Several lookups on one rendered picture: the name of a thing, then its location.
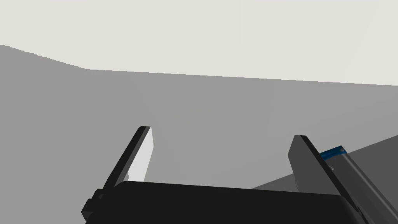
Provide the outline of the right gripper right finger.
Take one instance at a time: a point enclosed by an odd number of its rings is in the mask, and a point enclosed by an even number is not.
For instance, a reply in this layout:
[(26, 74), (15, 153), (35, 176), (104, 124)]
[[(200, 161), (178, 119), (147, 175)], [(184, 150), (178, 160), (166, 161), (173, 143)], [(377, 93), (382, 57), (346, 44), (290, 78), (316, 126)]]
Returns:
[(288, 159), (300, 192), (341, 195), (348, 203), (354, 203), (341, 181), (307, 136), (293, 137)]

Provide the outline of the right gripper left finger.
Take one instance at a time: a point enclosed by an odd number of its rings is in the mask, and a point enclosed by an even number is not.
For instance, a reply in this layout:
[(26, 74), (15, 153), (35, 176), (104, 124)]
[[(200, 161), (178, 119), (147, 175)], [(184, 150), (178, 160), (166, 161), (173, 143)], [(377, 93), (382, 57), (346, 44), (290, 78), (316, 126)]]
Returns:
[(110, 173), (103, 189), (110, 190), (124, 181), (143, 182), (153, 149), (152, 128), (139, 127)]

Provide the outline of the grey bar with blue band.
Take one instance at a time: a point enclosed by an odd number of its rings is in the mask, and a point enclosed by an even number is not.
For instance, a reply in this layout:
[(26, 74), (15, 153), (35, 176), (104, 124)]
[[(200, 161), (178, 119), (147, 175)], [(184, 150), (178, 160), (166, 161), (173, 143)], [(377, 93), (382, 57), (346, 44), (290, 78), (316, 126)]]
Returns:
[(320, 156), (342, 183), (368, 224), (398, 224), (398, 211), (342, 146), (321, 152)]

